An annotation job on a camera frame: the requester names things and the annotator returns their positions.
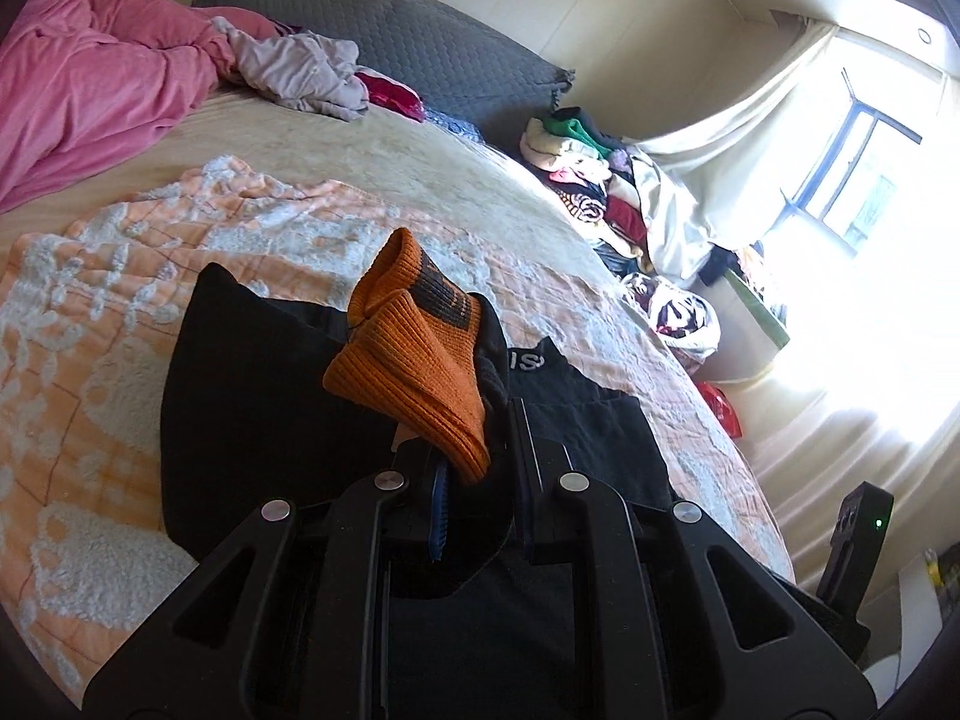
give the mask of pink blanket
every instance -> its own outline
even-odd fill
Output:
[[[145,151],[234,65],[224,15],[172,0],[30,0],[0,44],[0,213]]]

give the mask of dark red cloth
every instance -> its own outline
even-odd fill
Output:
[[[422,122],[426,118],[424,103],[409,86],[392,81],[386,76],[373,76],[363,71],[359,71],[357,77],[367,87],[373,105],[400,113],[415,122]]]
[[[643,223],[640,211],[621,199],[607,197],[607,211],[603,218],[631,244],[642,245],[646,241],[647,227]]]

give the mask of silver screw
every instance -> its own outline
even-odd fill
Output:
[[[280,522],[281,519],[286,519],[290,516],[290,504],[280,499],[268,501],[260,510],[260,516],[267,520],[267,522]]]
[[[673,507],[673,515],[680,520],[680,522],[685,522],[688,525],[692,525],[694,522],[700,522],[700,518],[704,515],[700,507],[695,503],[690,503],[689,501],[680,501],[680,503],[675,504]]]
[[[373,483],[378,490],[399,490],[403,487],[403,474],[400,471],[381,471]]]
[[[560,477],[560,486],[564,490],[569,490],[570,493],[582,493],[590,486],[590,480],[582,473],[571,471]]]

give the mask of gray quilted headboard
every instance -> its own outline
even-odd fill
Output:
[[[531,116],[556,107],[573,71],[552,65],[436,0],[194,0],[234,5],[352,40],[360,62],[413,87],[427,105],[467,119],[516,153]]]

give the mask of orange and white blanket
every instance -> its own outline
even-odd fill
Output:
[[[100,665],[195,563],[163,533],[160,399],[196,275],[343,309],[392,229],[484,293],[513,346],[551,336],[635,394],[681,495],[792,577],[750,469],[622,295],[336,181],[290,186],[234,157],[27,235],[0,282],[0,602],[79,702]]]

